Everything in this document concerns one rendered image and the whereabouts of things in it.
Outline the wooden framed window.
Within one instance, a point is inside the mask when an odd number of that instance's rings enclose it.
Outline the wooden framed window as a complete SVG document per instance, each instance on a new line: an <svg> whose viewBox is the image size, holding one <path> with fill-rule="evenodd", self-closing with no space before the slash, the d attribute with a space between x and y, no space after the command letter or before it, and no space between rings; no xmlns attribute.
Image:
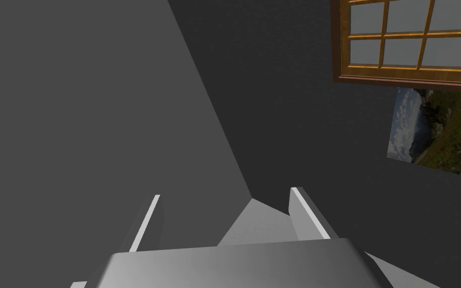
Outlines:
<svg viewBox="0 0 461 288"><path fill-rule="evenodd" d="M461 92L461 0L329 0L336 82Z"/></svg>

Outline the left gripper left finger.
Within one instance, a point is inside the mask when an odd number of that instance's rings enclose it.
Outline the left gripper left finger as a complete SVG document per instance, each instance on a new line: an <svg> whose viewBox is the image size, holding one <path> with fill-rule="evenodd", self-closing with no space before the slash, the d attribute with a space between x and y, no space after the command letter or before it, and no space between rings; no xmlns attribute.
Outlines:
<svg viewBox="0 0 461 288"><path fill-rule="evenodd" d="M164 221L164 206L161 195L155 194L147 197L125 236L119 252L159 250Z"/></svg>

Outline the landscape picture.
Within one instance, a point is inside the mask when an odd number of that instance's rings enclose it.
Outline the landscape picture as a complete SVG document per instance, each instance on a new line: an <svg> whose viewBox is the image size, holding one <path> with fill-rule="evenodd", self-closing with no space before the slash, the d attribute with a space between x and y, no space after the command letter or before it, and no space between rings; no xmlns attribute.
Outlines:
<svg viewBox="0 0 461 288"><path fill-rule="evenodd" d="M398 87L386 156L459 175L461 92Z"/></svg>

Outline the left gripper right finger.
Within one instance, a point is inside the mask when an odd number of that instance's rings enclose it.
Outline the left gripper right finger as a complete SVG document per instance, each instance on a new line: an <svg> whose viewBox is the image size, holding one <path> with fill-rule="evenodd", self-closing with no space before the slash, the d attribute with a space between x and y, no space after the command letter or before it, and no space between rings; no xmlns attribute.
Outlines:
<svg viewBox="0 0 461 288"><path fill-rule="evenodd" d="M302 187L290 188L288 214L300 241L339 238Z"/></svg>

